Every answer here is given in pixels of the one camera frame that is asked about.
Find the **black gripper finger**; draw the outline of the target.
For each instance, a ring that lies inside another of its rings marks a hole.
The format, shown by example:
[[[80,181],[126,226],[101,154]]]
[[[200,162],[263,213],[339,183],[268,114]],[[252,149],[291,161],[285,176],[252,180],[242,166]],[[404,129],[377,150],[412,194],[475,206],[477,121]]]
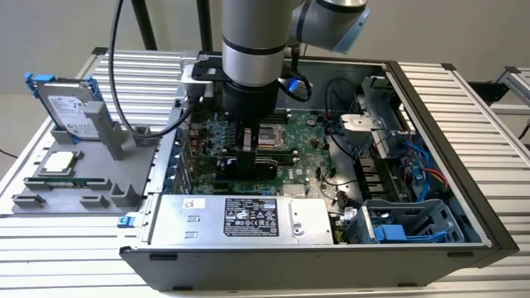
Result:
[[[256,150],[259,145],[259,123],[237,122],[237,172],[240,175],[253,173]]]

